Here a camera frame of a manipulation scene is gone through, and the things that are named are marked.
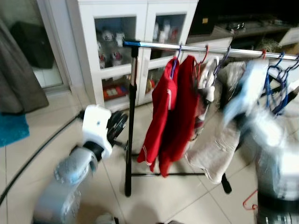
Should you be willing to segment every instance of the white stripe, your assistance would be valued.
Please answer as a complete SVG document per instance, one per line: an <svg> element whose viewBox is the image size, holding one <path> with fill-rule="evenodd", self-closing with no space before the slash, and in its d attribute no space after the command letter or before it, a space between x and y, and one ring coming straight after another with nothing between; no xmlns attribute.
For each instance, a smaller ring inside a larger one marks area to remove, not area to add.
<svg viewBox="0 0 299 224"><path fill-rule="evenodd" d="M145 146L143 146L142 147L142 149L143 149L143 151L144 151L144 156L145 156L145 162L146 162L146 164L147 165L151 165L151 162L147 162L147 158L148 158L148 152L146 151L146 147Z"/></svg>
<svg viewBox="0 0 299 224"><path fill-rule="evenodd" d="M171 108L171 91L170 91L170 89L167 89L167 93L169 95L168 110L170 110L170 108Z"/></svg>

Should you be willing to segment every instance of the white wall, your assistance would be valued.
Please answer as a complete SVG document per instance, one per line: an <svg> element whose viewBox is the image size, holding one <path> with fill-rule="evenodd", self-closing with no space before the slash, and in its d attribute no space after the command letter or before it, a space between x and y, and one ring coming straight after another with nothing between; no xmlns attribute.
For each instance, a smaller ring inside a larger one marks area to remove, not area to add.
<svg viewBox="0 0 299 224"><path fill-rule="evenodd" d="M71 21L65 0L38 0L47 2L48 15L53 27L53 32L61 47L60 55L64 60L66 75L69 77L70 85L83 86L81 66L78 58L77 48L74 40Z"/></svg>

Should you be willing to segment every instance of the gray curtain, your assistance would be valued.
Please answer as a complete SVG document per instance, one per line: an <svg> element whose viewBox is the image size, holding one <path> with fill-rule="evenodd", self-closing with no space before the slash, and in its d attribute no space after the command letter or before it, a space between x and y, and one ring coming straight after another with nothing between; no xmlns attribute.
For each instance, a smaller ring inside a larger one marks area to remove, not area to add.
<svg viewBox="0 0 299 224"><path fill-rule="evenodd" d="M27 113L48 105L29 62L0 19L0 112Z"/></svg>

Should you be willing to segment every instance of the red garment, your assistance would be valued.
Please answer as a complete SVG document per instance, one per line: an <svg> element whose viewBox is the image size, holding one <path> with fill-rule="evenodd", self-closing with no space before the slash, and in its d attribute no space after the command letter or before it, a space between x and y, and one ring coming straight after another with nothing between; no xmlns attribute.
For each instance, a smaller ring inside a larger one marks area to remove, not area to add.
<svg viewBox="0 0 299 224"><path fill-rule="evenodd" d="M167 118L163 142L159 151L159 167L163 177L168 175L169 166L181 159L195 125L199 95L193 90L195 58L188 56L178 71L178 94L176 106Z"/></svg>
<svg viewBox="0 0 299 224"><path fill-rule="evenodd" d="M178 62L174 70L173 79L170 79L174 60L176 60L176 57L167 63L163 75L152 93L154 106L153 120L137 158L138 162L146 161L148 165L151 165L151 171L154 169L155 160L158 156L169 110L173 110L176 103Z"/></svg>

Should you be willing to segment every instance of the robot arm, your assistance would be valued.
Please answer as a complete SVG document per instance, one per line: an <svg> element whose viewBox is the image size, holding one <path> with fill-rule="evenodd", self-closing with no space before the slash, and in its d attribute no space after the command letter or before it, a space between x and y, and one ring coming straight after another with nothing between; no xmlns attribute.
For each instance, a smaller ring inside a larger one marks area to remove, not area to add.
<svg viewBox="0 0 299 224"><path fill-rule="evenodd" d="M98 163L110 156L111 144L128 118L126 114L117 113L110 119L111 112L105 108L98 105L86 108L82 126L84 144L76 146L70 156L56 166L50 184L36 204L34 224L76 223L86 183L97 170Z"/></svg>
<svg viewBox="0 0 299 224"><path fill-rule="evenodd" d="M290 142L284 125L265 110L253 111L243 128L250 130L246 138L251 138L252 146L257 144L260 148L256 157L257 223L298 223L298 143Z"/></svg>

